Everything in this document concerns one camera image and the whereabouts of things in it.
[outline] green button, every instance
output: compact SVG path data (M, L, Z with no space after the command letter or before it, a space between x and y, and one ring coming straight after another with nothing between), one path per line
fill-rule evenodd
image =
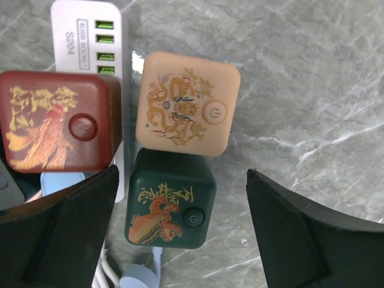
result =
M204 222L204 213L199 208L190 208L184 213L184 223L190 227L197 227Z

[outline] light blue object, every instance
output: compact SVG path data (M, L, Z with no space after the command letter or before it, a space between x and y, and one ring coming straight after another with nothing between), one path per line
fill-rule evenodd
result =
M120 288L159 288L161 276L161 254L163 248L153 247L154 271L143 265L128 267L120 279Z
M43 196L71 187L85 179L82 172L46 172L40 176Z

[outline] red box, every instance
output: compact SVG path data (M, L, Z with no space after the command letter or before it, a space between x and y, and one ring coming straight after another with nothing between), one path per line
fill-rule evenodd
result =
M101 171L122 140L119 81L6 71L0 74L0 128L7 162L16 171Z

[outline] beige button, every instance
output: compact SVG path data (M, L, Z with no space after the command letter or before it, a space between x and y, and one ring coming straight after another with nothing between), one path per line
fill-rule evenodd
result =
M203 109L203 116L210 124L220 124L227 116L227 107L218 100L208 102Z

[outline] beige power bank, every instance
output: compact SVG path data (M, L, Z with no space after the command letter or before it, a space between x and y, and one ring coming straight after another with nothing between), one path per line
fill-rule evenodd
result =
M137 141L153 150L220 155L228 144L239 86L233 65L150 54L140 87Z

